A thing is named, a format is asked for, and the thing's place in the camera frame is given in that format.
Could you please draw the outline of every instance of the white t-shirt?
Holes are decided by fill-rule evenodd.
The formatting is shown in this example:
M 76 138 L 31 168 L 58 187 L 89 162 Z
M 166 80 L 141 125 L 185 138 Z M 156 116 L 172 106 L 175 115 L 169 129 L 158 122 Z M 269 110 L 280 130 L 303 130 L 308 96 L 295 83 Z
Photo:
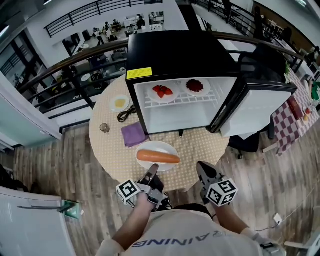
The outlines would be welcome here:
M 202 212 L 168 210 L 154 212 L 144 233 L 127 251 L 114 240 L 104 240 L 96 256 L 285 256 L 283 248 L 263 249 L 273 241 L 246 228 L 230 232 Z

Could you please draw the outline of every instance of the fridge door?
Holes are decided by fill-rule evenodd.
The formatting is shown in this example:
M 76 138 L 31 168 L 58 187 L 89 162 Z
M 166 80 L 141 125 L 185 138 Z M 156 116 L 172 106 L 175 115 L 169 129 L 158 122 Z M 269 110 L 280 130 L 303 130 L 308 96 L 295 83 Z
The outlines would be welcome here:
M 221 130 L 224 137 L 254 134 L 270 123 L 272 113 L 297 90 L 293 84 L 248 79 L 243 83 L 207 127 L 210 132 Z

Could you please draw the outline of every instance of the yellow warning label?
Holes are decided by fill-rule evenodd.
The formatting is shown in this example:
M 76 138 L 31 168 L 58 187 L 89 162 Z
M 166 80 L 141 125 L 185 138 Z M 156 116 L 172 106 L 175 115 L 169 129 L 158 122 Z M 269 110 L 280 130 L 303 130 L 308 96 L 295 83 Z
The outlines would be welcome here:
M 126 79 L 143 78 L 143 77 L 149 77 L 149 76 L 152 76 L 151 67 L 128 70 L 126 72 Z

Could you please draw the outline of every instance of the carrot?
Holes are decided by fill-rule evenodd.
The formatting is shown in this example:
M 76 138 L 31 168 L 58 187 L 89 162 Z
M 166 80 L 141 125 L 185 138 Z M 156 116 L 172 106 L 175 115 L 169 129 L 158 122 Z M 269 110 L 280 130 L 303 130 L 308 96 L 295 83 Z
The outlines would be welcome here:
M 180 163 L 180 158 L 173 154 L 167 154 L 157 151 L 151 151 L 146 149 L 141 149 L 136 154 L 136 158 L 140 161 L 156 162 L 156 163 L 168 163 L 177 164 Z

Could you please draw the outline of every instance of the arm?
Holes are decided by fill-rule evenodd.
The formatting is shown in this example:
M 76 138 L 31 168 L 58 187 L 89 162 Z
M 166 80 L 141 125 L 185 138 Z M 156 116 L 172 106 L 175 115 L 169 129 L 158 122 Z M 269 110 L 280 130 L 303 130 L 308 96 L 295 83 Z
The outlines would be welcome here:
M 213 207 L 220 225 L 225 229 L 241 234 L 243 230 L 248 228 L 248 225 L 235 214 L 230 205 L 223 205 L 221 207 L 213 205 Z
M 112 240 L 127 250 L 142 237 L 154 207 L 155 205 L 148 201 L 145 193 L 139 193 L 136 207 Z

